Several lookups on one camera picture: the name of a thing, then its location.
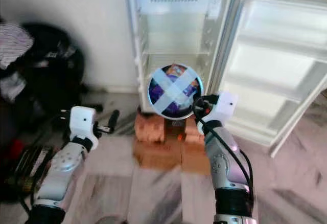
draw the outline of red object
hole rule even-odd
[[[2,158],[6,159],[17,159],[19,158],[24,144],[20,140],[13,140],[12,144],[2,153]]]
[[[177,136],[177,140],[178,141],[182,141],[183,140],[183,135],[181,133]]]

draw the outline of white wall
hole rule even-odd
[[[109,91],[136,92],[126,0],[0,0],[0,15],[65,29],[86,57],[84,81]]]

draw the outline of refrigerator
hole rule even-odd
[[[276,155],[327,84],[327,0],[127,0],[141,110],[173,63],[239,96],[230,132]]]

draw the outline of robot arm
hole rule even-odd
[[[200,106],[198,101],[195,102],[194,113],[199,131],[205,134],[205,151],[211,165],[216,197],[214,223],[255,224],[256,220],[252,219],[252,182],[249,182],[249,177],[246,178],[239,163],[247,176],[250,173],[249,165],[232,135],[223,127],[225,121],[233,114],[237,97],[222,92],[219,96],[201,98]],[[218,137],[224,141],[229,150],[222,145]]]
[[[63,222],[74,196],[76,181],[82,174],[85,160],[96,149],[100,131],[113,131],[119,112],[114,111],[108,127],[97,126],[96,111],[92,108],[74,106],[71,110],[69,128],[70,142],[51,160],[50,169],[44,178],[32,206],[26,224],[60,224]]]

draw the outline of cloth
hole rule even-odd
[[[25,88],[26,82],[15,72],[9,77],[5,77],[0,80],[0,92],[1,96],[8,102],[14,103],[16,97]]]
[[[0,68],[5,70],[33,45],[33,38],[19,25],[0,24]]]

